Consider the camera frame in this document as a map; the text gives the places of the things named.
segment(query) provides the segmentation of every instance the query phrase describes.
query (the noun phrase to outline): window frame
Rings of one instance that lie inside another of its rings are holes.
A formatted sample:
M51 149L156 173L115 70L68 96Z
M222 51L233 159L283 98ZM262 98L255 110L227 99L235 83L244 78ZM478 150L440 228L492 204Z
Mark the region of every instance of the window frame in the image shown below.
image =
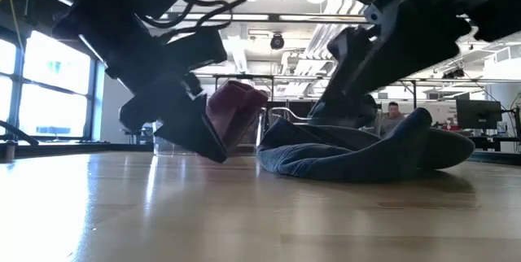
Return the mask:
M33 81L24 78L24 54L22 52L22 48L20 48L20 43L18 40L18 37L15 33L12 31L5 29L3 27L0 27L0 39L9 43L12 43L16 46L16 57L15 57L15 70L12 74L6 74L3 72L0 72L0 76L6 77L11 79L12 81L12 90L11 90L11 109L9 111L9 116L7 117L7 123L14 125L16 128L20 127L20 104L22 100L22 88L24 84L29 85L37 85L39 87L42 87L47 90L52 90L55 92L60 92L64 94L74 94L74 95L80 95L87 99L87 107L86 107L86 115L85 115L85 125L83 128L83 136L82 137L67 137L67 136L58 136L59 140L91 140L92 139L92 127L93 127L93 118L94 118L94 92L96 89L96 77L97 77L97 71L96 71L96 63L97 59L94 58L92 55L88 55L90 57L90 70L89 70L89 89L87 91L87 94L79 94L77 92L74 92L72 90L68 90L62 87L49 85L46 83ZM22 41L22 47L25 50L27 46L27 37L24 35L21 35L21 41ZM55 136L36 136L36 135L30 135L33 138L40 140L40 141L51 141L55 140ZM9 132L6 132L3 135L0 135L0 140L6 141L6 140L14 140L15 136L12 135Z

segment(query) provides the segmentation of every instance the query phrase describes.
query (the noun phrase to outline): wooden tabletop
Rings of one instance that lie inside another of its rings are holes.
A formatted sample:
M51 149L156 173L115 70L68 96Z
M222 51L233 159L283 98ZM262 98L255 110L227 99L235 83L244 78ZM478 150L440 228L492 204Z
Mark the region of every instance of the wooden tabletop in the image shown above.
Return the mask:
M521 170L280 177L254 158L106 153L0 164L0 261L519 261Z

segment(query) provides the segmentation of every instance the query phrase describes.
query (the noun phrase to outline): wall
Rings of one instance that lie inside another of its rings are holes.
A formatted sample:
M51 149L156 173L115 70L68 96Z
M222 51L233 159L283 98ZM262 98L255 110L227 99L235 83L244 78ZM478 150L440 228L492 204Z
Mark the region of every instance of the wall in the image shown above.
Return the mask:
M119 81L113 80L104 72L100 76L104 76L104 82L99 140L110 143L128 143L128 137L121 132L123 125L119 121L119 110L132 98L132 94Z
M495 63L493 59L490 59L485 61L484 74L487 78L519 80L521 79L520 64L521 59L507 59L499 63ZM518 97L521 94L521 84L519 83L491 84L487 85L487 90L494 97L489 98L489 100L496 99L507 110L510 107L515 107L516 104L521 106L521 100ZM514 126L516 125L514 117L505 113L503 114L503 121L508 125L508 133L514 136ZM514 152L516 150L517 146L513 143L501 144L501 151L503 152Z

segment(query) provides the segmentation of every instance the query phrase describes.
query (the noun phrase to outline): maroon cloth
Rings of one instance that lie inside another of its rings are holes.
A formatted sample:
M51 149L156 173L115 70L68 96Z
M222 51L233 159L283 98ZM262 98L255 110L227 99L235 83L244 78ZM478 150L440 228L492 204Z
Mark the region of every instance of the maroon cloth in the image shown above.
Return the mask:
M225 148L232 151L267 103L265 92L238 81L227 81L208 100L206 114Z

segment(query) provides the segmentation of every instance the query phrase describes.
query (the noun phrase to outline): ceiling camera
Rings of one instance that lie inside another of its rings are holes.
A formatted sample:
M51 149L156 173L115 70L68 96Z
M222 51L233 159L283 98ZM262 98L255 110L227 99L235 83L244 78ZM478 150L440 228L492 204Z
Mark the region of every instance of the ceiling camera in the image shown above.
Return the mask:
M282 34L275 33L274 37L271 38L270 45L272 50L281 50L284 47L284 38L282 38Z

